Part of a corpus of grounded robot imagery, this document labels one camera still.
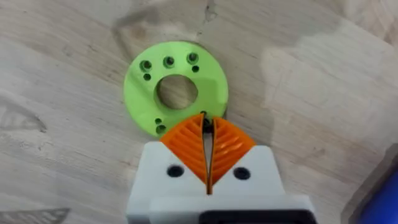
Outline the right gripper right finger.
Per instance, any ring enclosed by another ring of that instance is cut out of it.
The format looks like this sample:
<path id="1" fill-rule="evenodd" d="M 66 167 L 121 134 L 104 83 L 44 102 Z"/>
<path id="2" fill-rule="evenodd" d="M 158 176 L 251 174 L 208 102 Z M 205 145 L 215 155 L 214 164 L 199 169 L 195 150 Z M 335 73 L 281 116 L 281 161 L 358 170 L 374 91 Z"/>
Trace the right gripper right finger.
<path id="1" fill-rule="evenodd" d="M 270 147 L 258 145 L 229 121 L 213 118 L 208 178 L 210 195 L 284 195 Z"/>

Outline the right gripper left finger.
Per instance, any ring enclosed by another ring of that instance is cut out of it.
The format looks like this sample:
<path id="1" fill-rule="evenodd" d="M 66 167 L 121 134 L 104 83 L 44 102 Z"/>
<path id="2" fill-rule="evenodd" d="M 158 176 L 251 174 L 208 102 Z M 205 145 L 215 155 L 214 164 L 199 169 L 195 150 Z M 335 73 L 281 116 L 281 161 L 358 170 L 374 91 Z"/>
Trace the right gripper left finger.
<path id="1" fill-rule="evenodd" d="M 204 196 L 207 168 L 200 113 L 168 130 L 159 141 L 144 145 L 131 194 L 128 215 L 145 215 L 153 199 Z"/>

